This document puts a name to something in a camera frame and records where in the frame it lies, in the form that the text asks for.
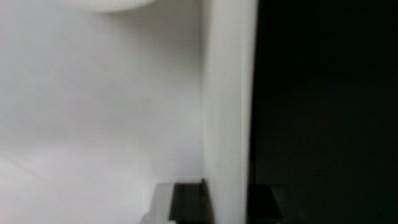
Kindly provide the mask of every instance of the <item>white surface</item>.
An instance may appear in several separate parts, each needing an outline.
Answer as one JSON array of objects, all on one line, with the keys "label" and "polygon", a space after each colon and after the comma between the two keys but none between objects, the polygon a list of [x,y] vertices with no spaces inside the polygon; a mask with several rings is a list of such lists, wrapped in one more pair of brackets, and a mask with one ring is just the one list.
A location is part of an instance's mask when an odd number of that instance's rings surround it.
[{"label": "white surface", "polygon": [[142,218],[140,224],[174,224],[174,221],[169,221],[172,192],[174,192],[174,183],[162,183],[156,185],[153,193],[151,210]]},{"label": "white surface", "polygon": [[199,1],[0,7],[0,223],[133,224],[203,176]]},{"label": "white surface", "polygon": [[204,176],[217,224],[244,224],[256,0],[206,0],[204,8]]},{"label": "white surface", "polygon": [[155,0],[57,0],[91,12],[117,12],[137,9],[155,2]]}]

